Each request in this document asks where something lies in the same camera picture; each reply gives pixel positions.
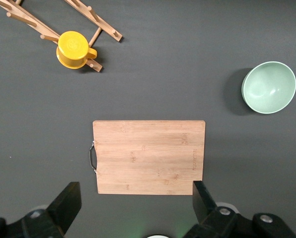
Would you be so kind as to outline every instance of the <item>metal handle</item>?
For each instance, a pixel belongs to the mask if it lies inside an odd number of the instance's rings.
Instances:
[[[95,151],[95,148],[94,148],[94,141],[92,142],[92,146],[91,148],[89,149],[89,162],[90,162],[90,166],[94,169],[94,172],[96,174],[96,167],[93,165],[93,161],[92,161],[92,151]]]

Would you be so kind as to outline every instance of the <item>cutting board handle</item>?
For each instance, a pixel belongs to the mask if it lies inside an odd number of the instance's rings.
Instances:
[[[93,152],[92,152],[92,151],[95,152],[94,141],[92,142],[92,146],[91,146],[90,149],[89,149],[89,162],[90,162],[90,165],[91,165],[91,167],[94,169],[94,172],[95,172],[95,174],[96,174],[96,167],[94,166],[94,164],[93,164],[93,160],[92,160],[92,158],[93,158]]]

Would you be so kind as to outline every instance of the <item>mug handle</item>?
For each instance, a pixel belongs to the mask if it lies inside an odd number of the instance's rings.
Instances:
[[[97,51],[91,47],[88,48],[86,58],[95,59],[97,57]]]

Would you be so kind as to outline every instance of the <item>bowl rim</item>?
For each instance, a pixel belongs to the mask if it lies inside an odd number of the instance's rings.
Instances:
[[[254,72],[257,68],[265,65],[265,64],[270,64],[270,63],[278,63],[278,64],[281,64],[283,66],[285,66],[286,68],[288,68],[290,70],[290,72],[292,73],[292,75],[294,76],[294,83],[295,83],[295,88],[294,88],[294,92],[292,94],[292,97],[289,99],[289,101],[287,102],[287,104],[285,104],[282,108],[276,110],[276,111],[272,111],[272,112],[260,112],[259,110],[253,108],[248,102],[247,102],[247,99],[246,99],[246,96],[244,94],[244,88],[245,88],[245,85],[246,85],[246,82],[247,82],[247,79],[249,78],[249,76],[252,74],[252,72]],[[262,113],[262,114],[272,114],[272,113],[276,113],[276,112],[279,112],[280,110],[284,109],[293,99],[294,95],[295,95],[295,92],[296,92],[296,76],[294,74],[294,72],[292,71],[292,69],[287,66],[286,64],[282,63],[282,62],[278,62],[278,61],[268,61],[268,62],[264,62],[264,63],[261,63],[259,64],[258,66],[256,66],[255,68],[253,68],[251,71],[249,71],[249,73],[246,75],[246,77],[244,78],[244,81],[243,81],[243,85],[242,85],[242,95],[243,95],[243,99],[244,101],[246,102],[246,104],[254,111],[258,112],[258,113]]]

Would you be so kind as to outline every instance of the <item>mint green bowl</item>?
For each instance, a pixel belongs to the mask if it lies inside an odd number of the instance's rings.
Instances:
[[[296,78],[293,71],[280,62],[265,62],[253,68],[244,78],[242,96],[258,113],[271,114],[286,107],[294,97]]]

